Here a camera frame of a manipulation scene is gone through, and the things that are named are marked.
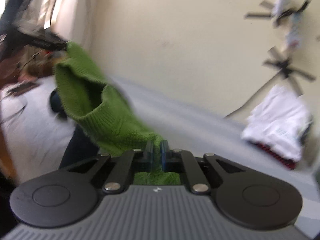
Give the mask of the white t-shirt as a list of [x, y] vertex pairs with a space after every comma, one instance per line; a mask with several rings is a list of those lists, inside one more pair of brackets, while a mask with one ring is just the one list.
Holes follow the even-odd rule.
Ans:
[[270, 147], [280, 157], [299, 162], [303, 133], [312, 115], [305, 102], [285, 86], [275, 85], [247, 118], [241, 138]]

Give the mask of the green knitted garment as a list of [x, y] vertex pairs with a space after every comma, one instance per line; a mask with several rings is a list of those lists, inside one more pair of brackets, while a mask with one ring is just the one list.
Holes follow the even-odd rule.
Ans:
[[161, 168], [163, 138], [140, 121], [119, 89], [108, 82], [100, 68], [75, 42], [67, 42], [66, 58], [55, 66], [57, 93], [63, 109], [86, 135], [113, 157], [153, 142], [154, 164], [150, 172], [138, 172], [140, 185], [179, 185], [180, 176]]

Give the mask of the black tape cross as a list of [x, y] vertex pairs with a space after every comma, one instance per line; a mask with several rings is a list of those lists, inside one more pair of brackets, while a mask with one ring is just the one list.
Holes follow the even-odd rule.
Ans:
[[263, 62], [263, 66], [272, 67], [278, 70], [278, 74], [282, 75], [284, 79], [287, 79], [288, 83], [291, 85], [293, 91], [297, 96], [302, 96], [303, 91], [300, 88], [300, 85], [296, 81], [294, 74], [299, 75], [309, 82], [314, 82], [316, 77], [311, 75], [303, 70], [295, 68], [291, 64], [291, 57], [284, 57], [276, 46], [272, 47], [268, 50], [268, 54], [270, 55], [270, 59], [266, 59]]

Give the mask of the beige curtain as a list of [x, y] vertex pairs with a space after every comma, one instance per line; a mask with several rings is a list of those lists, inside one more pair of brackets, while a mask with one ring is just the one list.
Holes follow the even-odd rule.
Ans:
[[[8, 0], [1, 0], [1, 12]], [[25, 17], [89, 50], [97, 0], [32, 0]]]

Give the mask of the red black patterned garment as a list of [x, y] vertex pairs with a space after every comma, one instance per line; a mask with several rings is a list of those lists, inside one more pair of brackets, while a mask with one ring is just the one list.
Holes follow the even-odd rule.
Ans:
[[[309, 119], [306, 129], [304, 129], [302, 135], [300, 136], [300, 142], [302, 144], [302, 153], [304, 153], [305, 151], [308, 136], [310, 134], [310, 130], [312, 126], [313, 126], [313, 116]], [[298, 165], [298, 161], [293, 161], [292, 159], [285, 159], [281, 157], [280, 155], [273, 152], [270, 146], [268, 145], [262, 144], [260, 142], [251, 142], [251, 141], [249, 141], [249, 143], [261, 149], [262, 151], [270, 155], [272, 158], [276, 159], [279, 163], [281, 163], [283, 166], [285, 166], [289, 170], [294, 170]]]

